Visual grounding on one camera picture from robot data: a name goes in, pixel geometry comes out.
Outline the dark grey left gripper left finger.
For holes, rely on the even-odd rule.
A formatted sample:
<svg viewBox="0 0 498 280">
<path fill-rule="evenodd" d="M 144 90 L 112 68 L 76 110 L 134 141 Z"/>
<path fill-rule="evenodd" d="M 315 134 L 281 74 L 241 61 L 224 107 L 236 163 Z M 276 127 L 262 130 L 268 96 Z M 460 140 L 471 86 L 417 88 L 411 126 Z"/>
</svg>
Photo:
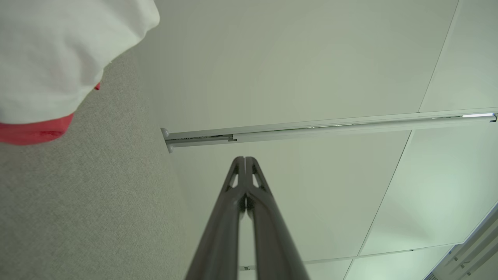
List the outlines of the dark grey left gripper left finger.
<svg viewBox="0 0 498 280">
<path fill-rule="evenodd" d="M 245 159 L 233 160 L 210 215 L 187 280 L 236 280 L 238 278 L 239 223 L 245 204 Z"/>
</svg>

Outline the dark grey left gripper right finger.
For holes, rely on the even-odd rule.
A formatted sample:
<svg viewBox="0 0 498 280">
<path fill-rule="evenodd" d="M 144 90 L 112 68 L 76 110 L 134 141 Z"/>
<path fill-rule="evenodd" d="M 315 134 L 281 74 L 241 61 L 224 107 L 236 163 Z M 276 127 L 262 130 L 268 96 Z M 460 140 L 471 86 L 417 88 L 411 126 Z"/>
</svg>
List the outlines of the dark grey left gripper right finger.
<svg viewBox="0 0 498 280">
<path fill-rule="evenodd" d="M 254 157 L 246 158 L 247 207 L 254 224 L 258 280 L 308 280 L 276 200 Z"/>
</svg>

